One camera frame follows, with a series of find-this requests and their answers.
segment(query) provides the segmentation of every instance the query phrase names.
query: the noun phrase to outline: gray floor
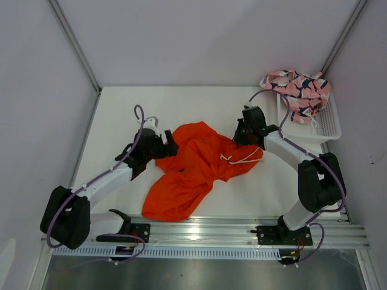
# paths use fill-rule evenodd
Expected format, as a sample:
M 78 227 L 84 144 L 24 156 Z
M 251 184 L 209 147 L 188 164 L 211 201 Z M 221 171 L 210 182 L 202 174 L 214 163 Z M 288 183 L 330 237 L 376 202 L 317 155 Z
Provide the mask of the gray floor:
M 53 257 L 44 289 L 366 289 L 353 250 L 320 250 L 299 268 L 274 261 L 135 259 L 80 266 L 85 257 Z

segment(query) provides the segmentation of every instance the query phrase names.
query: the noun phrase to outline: red cloth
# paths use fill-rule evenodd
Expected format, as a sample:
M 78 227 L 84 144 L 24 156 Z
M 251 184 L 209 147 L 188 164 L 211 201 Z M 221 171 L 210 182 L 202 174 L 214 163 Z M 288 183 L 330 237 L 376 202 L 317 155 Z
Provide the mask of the red cloth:
M 173 133 L 179 145 L 177 156 L 156 160 L 162 176 L 150 189 L 143 205 L 142 215 L 159 221 L 176 222 L 187 219 L 203 198 L 220 179 L 247 173 L 258 162 L 229 164 L 221 159 L 231 157 L 238 161 L 257 149 L 254 145 L 239 146 L 231 139 L 217 134 L 206 123 L 185 124 Z M 260 159 L 263 150 L 257 150 L 249 160 Z

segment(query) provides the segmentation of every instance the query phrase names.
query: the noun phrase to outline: pink patterned cloth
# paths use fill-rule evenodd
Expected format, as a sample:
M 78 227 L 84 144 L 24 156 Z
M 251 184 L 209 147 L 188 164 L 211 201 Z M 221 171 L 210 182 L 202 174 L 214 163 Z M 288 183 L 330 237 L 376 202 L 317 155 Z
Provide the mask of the pink patterned cloth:
M 326 107 L 331 85 L 315 76 L 299 74 L 293 69 L 274 71 L 267 74 L 259 83 L 264 89 L 274 89 L 283 93 L 289 100 L 291 120 L 298 123 L 311 123 L 312 117 Z

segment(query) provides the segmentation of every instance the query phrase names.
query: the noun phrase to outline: white table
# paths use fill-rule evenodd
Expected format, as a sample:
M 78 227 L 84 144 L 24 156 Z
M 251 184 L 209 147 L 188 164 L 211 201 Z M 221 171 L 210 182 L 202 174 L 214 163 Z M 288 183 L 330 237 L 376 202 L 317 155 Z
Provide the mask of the white table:
M 105 87 L 86 142 L 75 185 L 108 168 L 133 138 L 139 124 L 136 104 L 146 117 L 157 116 L 159 130 L 172 132 L 182 124 L 205 121 L 219 134 L 232 138 L 243 105 L 259 88 L 252 87 Z M 276 124 L 276 97 L 263 93 L 253 104 L 264 111 L 267 124 Z M 320 145 L 303 144 L 321 153 Z M 163 172 L 151 161 L 133 182 L 117 189 L 94 210 L 102 213 L 116 208 L 129 215 L 141 214 L 146 195 Z M 215 181 L 213 190 L 192 216 L 278 217 L 298 200 L 297 173 L 277 156 L 265 152 L 263 159 L 247 174 L 228 182 Z M 321 218 L 337 219 L 339 213 Z

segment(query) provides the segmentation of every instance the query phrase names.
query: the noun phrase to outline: metal frame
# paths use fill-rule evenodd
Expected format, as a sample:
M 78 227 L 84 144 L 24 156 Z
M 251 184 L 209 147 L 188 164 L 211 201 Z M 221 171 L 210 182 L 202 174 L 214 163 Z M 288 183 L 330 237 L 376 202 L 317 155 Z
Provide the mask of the metal frame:
M 80 160 L 82 159 L 83 150 L 88 138 L 91 123 L 93 122 L 94 115 L 96 113 L 99 95 L 101 87 L 99 86 L 97 79 L 74 35 L 73 30 L 70 27 L 68 20 L 66 19 L 57 0 L 47 0 L 48 5 L 58 20 L 58 24 L 63 30 L 68 43 L 76 55 L 82 69 L 87 74 L 90 83 L 96 90 L 98 98 L 94 104 L 93 113 L 91 114 L 88 128 L 83 138 L 82 148 L 80 150 L 77 164 L 74 168 L 74 172 L 71 178 L 71 184 L 75 180 Z M 321 71 L 325 75 L 332 67 L 337 55 L 344 47 L 346 40 L 353 31 L 356 23 L 359 21 L 368 0 L 359 0 L 356 8 L 345 24 L 341 31 L 336 43 L 332 47 Z M 323 145 L 323 150 L 329 151 L 328 145 Z M 246 253 L 263 253 L 254 256 L 254 259 L 261 259 L 265 257 L 264 253 L 274 253 L 276 257 L 277 250 L 279 248 L 286 248 L 284 246 L 259 246 L 258 240 L 254 234 L 250 233 L 250 230 L 254 229 L 257 225 L 275 225 L 276 219 L 272 217 L 259 217 L 259 218 L 244 218 L 244 219 L 229 219 L 229 218 L 208 218 L 208 217 L 192 217 L 184 222 L 179 223 L 164 223 L 154 222 L 144 219 L 141 216 L 133 217 L 133 222 L 148 222 L 151 224 L 150 241 L 147 246 L 153 252 L 146 253 L 146 257 L 191 257 L 186 253 L 193 253 L 192 257 L 195 258 L 208 258 L 211 253 L 239 253 L 241 257 L 224 256 L 223 254 L 214 254 L 211 259 L 244 259 Z M 380 285 L 377 280 L 375 269 L 372 265 L 371 255 L 369 253 L 369 242 L 366 237 L 365 229 L 360 225 L 353 225 L 348 211 L 341 212 L 341 217 L 338 221 L 322 219 L 320 220 L 322 225 L 326 229 L 325 241 L 322 248 L 334 248 L 334 249 L 355 249 L 359 257 L 359 263 L 363 272 L 364 279 L 366 281 L 367 288 L 380 289 Z M 311 228 L 313 236 L 314 248 L 320 238 L 321 232 L 319 228 Z M 75 252 L 67 251 L 66 249 L 51 250 L 45 244 L 45 239 L 42 239 L 41 256 L 37 262 L 34 276 L 30 283 L 30 289 L 41 289 L 44 283 L 44 277 L 46 275 L 48 264 L 53 254 L 69 254 L 77 256 L 87 256 L 90 253 L 93 255 L 99 251 L 100 256 L 110 256 L 112 249 L 117 244 L 113 243 L 97 243 L 94 240 L 89 240 L 85 243 L 84 247 L 76 250 Z M 176 250 L 188 251 L 183 255 L 176 254 Z

